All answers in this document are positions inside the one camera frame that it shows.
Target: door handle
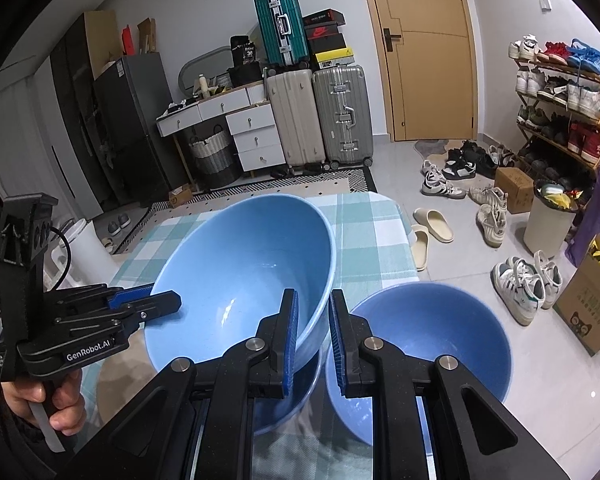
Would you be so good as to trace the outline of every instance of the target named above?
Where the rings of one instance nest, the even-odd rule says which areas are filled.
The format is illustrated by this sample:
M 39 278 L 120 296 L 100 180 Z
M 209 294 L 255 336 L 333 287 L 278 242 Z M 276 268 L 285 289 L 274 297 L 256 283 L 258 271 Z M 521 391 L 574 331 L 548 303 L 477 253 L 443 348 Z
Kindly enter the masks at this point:
M 386 46 L 387 52 L 394 51 L 394 40 L 400 40 L 402 38 L 401 34 L 392 34 L 388 28 L 384 28 L 382 30 L 384 32 L 384 45 Z

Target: bottle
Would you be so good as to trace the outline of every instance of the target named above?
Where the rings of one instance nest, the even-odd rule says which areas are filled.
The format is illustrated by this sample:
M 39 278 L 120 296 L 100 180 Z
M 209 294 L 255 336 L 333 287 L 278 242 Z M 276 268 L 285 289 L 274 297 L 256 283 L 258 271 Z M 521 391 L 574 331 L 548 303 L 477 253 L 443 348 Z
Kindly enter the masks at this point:
M 211 97 L 211 94 L 209 93 L 209 86 L 206 84 L 206 77 L 203 74 L 200 74 L 199 80 L 200 80 L 200 91 L 202 92 L 202 97 L 205 99 Z

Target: black cable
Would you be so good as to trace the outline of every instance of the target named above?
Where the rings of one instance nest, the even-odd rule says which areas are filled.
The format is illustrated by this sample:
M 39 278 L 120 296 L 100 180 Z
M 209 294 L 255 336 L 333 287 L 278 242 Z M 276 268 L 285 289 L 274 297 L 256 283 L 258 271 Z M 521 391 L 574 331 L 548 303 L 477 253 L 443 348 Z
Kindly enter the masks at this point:
M 57 229 L 53 226 L 50 226 L 49 229 L 51 229 L 52 232 L 56 233 L 60 237 L 60 239 L 64 242 L 64 246 L 66 248 L 66 266 L 64 267 L 62 275 L 60 276 L 56 284 L 51 287 L 51 290 L 56 290 L 56 288 L 60 286 L 60 283 L 64 282 L 64 279 L 69 273 L 69 266 L 71 266 L 71 249 L 69 247 L 69 242 L 67 241 L 66 237 L 62 234 L 62 231 L 60 229 Z

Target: bowl rim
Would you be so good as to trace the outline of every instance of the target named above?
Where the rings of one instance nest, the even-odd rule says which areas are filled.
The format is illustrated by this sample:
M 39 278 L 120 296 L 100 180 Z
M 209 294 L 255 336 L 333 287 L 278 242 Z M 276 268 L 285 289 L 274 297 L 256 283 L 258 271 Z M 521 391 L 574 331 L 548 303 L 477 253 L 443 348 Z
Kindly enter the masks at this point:
M 509 391 L 511 388 L 511 382 L 513 379 L 513 352 L 511 351 L 511 341 L 509 339 L 509 336 L 507 335 L 506 330 L 504 330 L 504 327 L 502 326 L 502 323 L 500 322 L 500 320 L 498 319 L 498 317 L 493 313 L 493 311 L 490 309 L 490 307 L 484 303 L 482 300 L 480 300 L 479 298 L 477 298 L 476 296 L 474 296 L 473 294 L 471 294 L 470 292 L 467 292 L 466 290 L 459 288 L 458 286 L 455 285 L 449 285 L 448 283 L 437 283 L 437 282 L 406 282 L 406 283 L 398 283 L 397 285 L 391 285 L 388 286 L 387 288 L 381 288 L 380 290 L 376 290 L 373 294 L 370 294 L 369 296 L 367 296 L 366 298 L 364 298 L 363 300 L 361 300 L 354 308 L 351 309 L 351 311 L 349 311 L 350 314 L 355 314 L 356 310 L 363 304 L 366 303 L 368 300 L 370 300 L 371 298 L 377 296 L 378 294 L 381 294 L 382 292 L 388 291 L 388 290 L 392 290 L 394 288 L 403 288 L 406 286 L 432 286 L 435 285 L 436 287 L 445 287 L 445 288 L 449 288 L 449 289 L 453 289 L 456 290 L 458 292 L 462 292 L 464 295 L 469 296 L 470 298 L 476 300 L 478 303 L 481 303 L 488 311 L 489 314 L 491 314 L 493 316 L 493 318 L 496 320 L 496 325 L 499 328 L 501 334 L 504 336 L 505 341 L 507 342 L 507 348 L 508 348 L 508 352 L 507 352 L 507 357 L 508 357 L 508 364 L 509 364 L 509 377 L 507 378 L 507 384 L 505 387 L 505 391 L 504 394 L 502 396 L 502 403 L 505 402 L 505 400 L 507 400 L 507 397 L 509 396 Z M 331 406 L 333 407 L 333 411 L 336 412 L 336 414 L 338 415 L 338 417 L 340 418 L 340 420 L 342 421 L 342 423 L 347 427 L 347 429 L 357 438 L 359 439 L 361 442 L 365 442 L 366 444 L 368 444 L 368 442 L 366 442 L 362 437 L 360 437 L 352 428 L 349 427 L 349 425 L 342 419 L 342 417 L 340 416 L 340 412 L 336 407 L 336 404 L 333 402 L 333 397 L 332 397 L 332 393 L 331 390 L 332 388 L 330 387 L 330 384 L 333 383 L 333 381 L 329 381 L 328 380 L 328 374 L 330 373 L 329 370 L 331 368 L 330 363 L 331 361 L 334 360 L 333 357 L 333 343 L 330 342 L 329 347 L 328 347 L 328 352 L 325 358 L 325 364 L 324 364 L 324 382 L 326 383 L 326 390 L 327 390 L 327 394 L 329 396 L 329 400 L 331 402 Z
M 244 200 L 240 200 L 240 202 L 231 204 L 229 207 L 226 207 L 226 208 L 221 209 L 220 211 L 216 212 L 215 215 L 213 215 L 213 216 L 209 217 L 207 220 L 205 220 L 205 222 L 201 226 L 199 226 L 197 229 L 194 229 L 192 232 L 190 232 L 178 244 L 178 246 L 175 248 L 173 253 L 171 253 L 171 255 L 168 257 L 167 261 L 164 263 L 164 265 L 160 269 L 160 273 L 158 273 L 158 276 L 156 277 L 156 279 L 154 281 L 154 286 L 152 286 L 151 295 L 154 294 L 156 283 L 158 283 L 160 281 L 163 273 L 165 272 L 165 269 L 167 268 L 167 266 L 169 265 L 171 260 L 176 257 L 176 254 L 178 253 L 180 248 L 194 234 L 196 234 L 196 233 L 200 234 L 200 229 L 204 230 L 205 227 L 208 225 L 209 221 L 211 221 L 215 218 L 218 218 L 218 216 L 220 216 L 220 215 L 226 214 L 227 211 L 230 211 L 233 208 L 238 208 L 238 207 L 244 206 L 244 204 L 247 202 L 253 202 L 253 201 L 257 201 L 257 200 L 278 200 L 280 198 L 291 198 L 293 200 L 297 200 L 298 202 L 302 202 L 302 203 L 308 205 L 315 213 L 317 213 L 318 218 L 320 218 L 320 220 L 322 220 L 322 223 L 326 227 L 326 230 L 329 234 L 331 261 L 330 261 L 330 265 L 329 265 L 329 275 L 327 278 L 327 283 L 325 284 L 324 290 L 322 291 L 322 295 L 320 297 L 320 303 L 319 303 L 318 307 L 315 309 L 313 315 L 307 322 L 306 326 L 304 327 L 304 330 L 302 330 L 302 333 L 300 335 L 298 335 L 298 337 L 296 338 L 296 349 L 298 347 L 300 347 L 302 344 L 304 344 L 304 342 L 309 337 L 309 334 L 311 334 L 311 332 L 314 330 L 315 326 L 318 324 L 318 322 L 320 321 L 320 318 L 322 317 L 322 314 L 325 311 L 325 308 L 326 308 L 326 305 L 327 305 L 327 302 L 329 299 L 329 295 L 331 293 L 331 289 L 333 288 L 333 282 L 335 279 L 337 254 L 336 254 L 335 235 L 333 234 L 333 228 L 331 227 L 329 220 L 327 220 L 327 217 L 324 215 L 324 213 L 322 211 L 320 211 L 320 209 L 317 206 L 315 206 L 314 204 L 312 204 L 311 202 L 309 202 L 308 200 L 306 200 L 300 196 L 291 195 L 288 193 L 267 193 L 264 195 L 251 196 Z M 154 365 L 154 368 L 155 368 L 155 364 L 152 359 L 152 353 L 149 351 L 148 345 L 147 345 L 147 353 L 149 354 L 149 358 L 151 359 L 152 365 Z

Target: door frame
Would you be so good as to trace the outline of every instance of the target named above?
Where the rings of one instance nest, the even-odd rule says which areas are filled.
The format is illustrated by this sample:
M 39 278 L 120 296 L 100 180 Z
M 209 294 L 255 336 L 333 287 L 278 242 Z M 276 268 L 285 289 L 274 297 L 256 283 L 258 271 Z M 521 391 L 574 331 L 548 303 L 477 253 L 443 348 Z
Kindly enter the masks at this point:
M 382 35 L 382 26 L 380 22 L 380 11 L 376 0 L 366 0 L 371 15 L 371 25 L 374 32 L 374 40 L 376 42 L 376 51 L 378 52 L 378 61 L 380 63 L 380 79 L 382 82 L 382 97 L 384 98 L 384 116 L 386 118 L 386 130 L 391 137 L 391 141 L 395 142 L 394 130 L 394 110 L 391 98 L 391 85 L 389 82 L 389 67 L 384 48 L 384 37 Z M 466 20 L 467 31 L 469 35 L 469 51 L 471 54 L 471 72 L 473 92 L 472 98 L 474 102 L 474 140 L 478 137 L 478 68 L 477 57 L 475 53 L 475 38 L 474 28 L 471 22 L 471 13 L 467 0 L 462 0 L 462 8 L 464 9 L 464 19 Z

